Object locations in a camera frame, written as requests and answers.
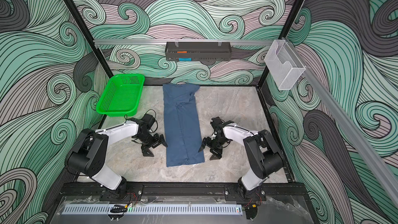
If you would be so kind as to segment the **blue t-shirt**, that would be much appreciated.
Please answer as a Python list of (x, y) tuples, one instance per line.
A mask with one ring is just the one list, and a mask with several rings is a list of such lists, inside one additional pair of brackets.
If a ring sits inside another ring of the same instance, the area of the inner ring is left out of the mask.
[(164, 84), (164, 135), (167, 143), (166, 166), (176, 167), (205, 161), (200, 151), (202, 136), (193, 84)]

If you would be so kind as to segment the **green plastic basket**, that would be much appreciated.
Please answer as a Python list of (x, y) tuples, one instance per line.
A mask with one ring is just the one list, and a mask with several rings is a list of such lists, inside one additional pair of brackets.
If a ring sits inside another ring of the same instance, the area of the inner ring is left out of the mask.
[(142, 74), (118, 74), (107, 83), (96, 111), (110, 117), (134, 116), (144, 87)]

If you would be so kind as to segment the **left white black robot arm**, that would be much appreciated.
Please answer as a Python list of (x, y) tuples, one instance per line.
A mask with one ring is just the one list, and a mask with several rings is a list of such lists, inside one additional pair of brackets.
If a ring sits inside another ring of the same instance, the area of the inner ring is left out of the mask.
[(66, 155), (65, 165), (109, 190), (117, 190), (121, 188), (124, 178), (106, 165), (108, 147), (123, 139), (132, 138), (141, 145), (144, 157), (153, 157), (151, 148), (160, 145), (167, 147), (164, 135), (154, 133), (151, 129), (154, 123), (157, 123), (156, 119), (145, 114), (141, 119), (126, 118), (124, 123), (108, 129), (84, 129)]

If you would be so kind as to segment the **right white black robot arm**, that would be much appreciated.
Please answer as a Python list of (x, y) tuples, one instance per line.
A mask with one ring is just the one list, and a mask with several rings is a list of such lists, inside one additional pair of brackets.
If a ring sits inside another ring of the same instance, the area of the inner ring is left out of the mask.
[(219, 160), (231, 142), (244, 146), (249, 161), (249, 171), (238, 180), (241, 194), (258, 190), (269, 175), (284, 166), (283, 153), (268, 130), (254, 131), (241, 127), (233, 121), (224, 121), (220, 117), (211, 119), (213, 135), (202, 140), (199, 151), (210, 149), (210, 160)]

